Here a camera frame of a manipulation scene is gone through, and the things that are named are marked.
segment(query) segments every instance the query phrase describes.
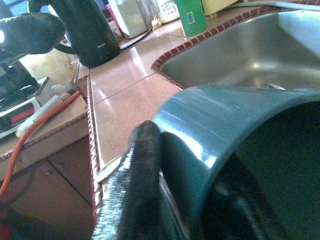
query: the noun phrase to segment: orange cord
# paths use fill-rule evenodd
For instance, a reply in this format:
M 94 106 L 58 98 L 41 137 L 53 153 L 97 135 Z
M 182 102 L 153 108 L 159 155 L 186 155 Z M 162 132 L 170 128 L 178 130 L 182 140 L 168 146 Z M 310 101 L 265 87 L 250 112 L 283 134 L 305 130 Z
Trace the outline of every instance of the orange cord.
M 24 146 L 25 141 L 28 139 L 28 137 L 45 121 L 47 121 L 49 118 L 51 118 L 53 115 L 60 112 L 62 109 L 67 107 L 69 104 L 71 104 L 78 96 L 80 95 L 79 91 L 76 91 L 72 96 L 70 96 L 68 99 L 66 99 L 63 103 L 61 103 L 59 106 L 56 106 L 51 111 L 47 112 L 43 116 L 41 116 L 26 132 L 23 134 L 23 136 L 19 139 L 17 142 L 15 148 L 13 149 L 12 156 L 9 162 L 9 166 L 6 170 L 6 174 L 3 180 L 3 183 L 0 188 L 0 197 L 6 192 L 8 185 L 10 183 L 11 177 L 14 173 L 16 161 L 19 155 L 20 150 Z

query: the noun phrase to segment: black electric kettle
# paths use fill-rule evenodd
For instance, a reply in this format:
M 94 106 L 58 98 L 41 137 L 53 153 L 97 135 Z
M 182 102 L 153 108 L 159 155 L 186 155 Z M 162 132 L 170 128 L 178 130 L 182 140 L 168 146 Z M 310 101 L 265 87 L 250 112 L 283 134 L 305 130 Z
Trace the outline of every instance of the black electric kettle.
M 30 13 L 51 5 L 65 25 L 71 47 L 58 44 L 55 48 L 76 54 L 89 68 L 99 66 L 120 53 L 118 42 L 94 0 L 29 0 Z

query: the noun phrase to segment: red object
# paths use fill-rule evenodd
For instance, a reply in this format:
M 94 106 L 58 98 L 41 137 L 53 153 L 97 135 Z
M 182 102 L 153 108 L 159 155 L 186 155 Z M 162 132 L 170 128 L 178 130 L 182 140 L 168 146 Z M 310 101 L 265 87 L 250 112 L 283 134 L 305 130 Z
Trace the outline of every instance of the red object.
M 0 240 L 12 240 L 11 227 L 2 222 L 0 222 Z
M 31 115 L 34 114 L 34 113 L 35 113 L 35 108 L 34 108 L 34 107 L 33 107 L 33 108 L 30 108 L 30 109 L 28 109 L 28 110 L 26 110 L 26 111 L 24 111 L 24 112 L 22 112 L 22 113 L 19 113 L 17 116 L 13 116 L 13 117 L 11 118 L 11 123 L 15 124 L 15 123 L 19 122 L 20 120 L 25 119 L 26 117 L 31 116 Z

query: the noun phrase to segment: kitchen counter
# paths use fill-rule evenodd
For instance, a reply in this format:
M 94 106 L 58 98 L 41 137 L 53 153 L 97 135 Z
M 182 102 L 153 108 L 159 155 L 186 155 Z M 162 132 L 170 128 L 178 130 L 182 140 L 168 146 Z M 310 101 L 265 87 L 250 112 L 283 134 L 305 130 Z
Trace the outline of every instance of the kitchen counter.
M 207 29 L 233 19 L 226 27 L 222 26 L 223 31 L 237 23 L 236 16 L 246 13 L 242 21 L 256 16 L 256 11 L 251 12 L 255 9 L 225 9 L 218 17 L 206 19 Z M 116 58 L 90 69 L 87 91 L 94 215 L 103 196 L 102 186 L 95 181 L 99 170 L 128 148 L 130 133 L 138 124 L 153 119 L 159 107 L 182 89 L 159 74 L 161 64 L 153 63 L 167 51 L 176 54 L 180 51 L 177 46 L 193 38 L 185 36 L 178 19 L 154 30 Z
M 79 96 L 28 138 L 19 154 L 14 173 L 83 138 L 88 134 L 87 126 L 87 104 Z M 15 135 L 0 140 L 0 181 L 5 177 L 18 140 Z

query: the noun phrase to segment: sink basin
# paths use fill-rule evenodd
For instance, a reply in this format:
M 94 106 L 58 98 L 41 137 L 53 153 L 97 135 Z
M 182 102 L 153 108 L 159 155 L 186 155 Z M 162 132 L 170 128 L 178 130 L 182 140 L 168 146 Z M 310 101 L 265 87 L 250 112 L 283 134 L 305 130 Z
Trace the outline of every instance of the sink basin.
M 159 71 L 183 87 L 268 83 L 320 91 L 319 39 L 320 12 L 268 13 L 162 60 Z

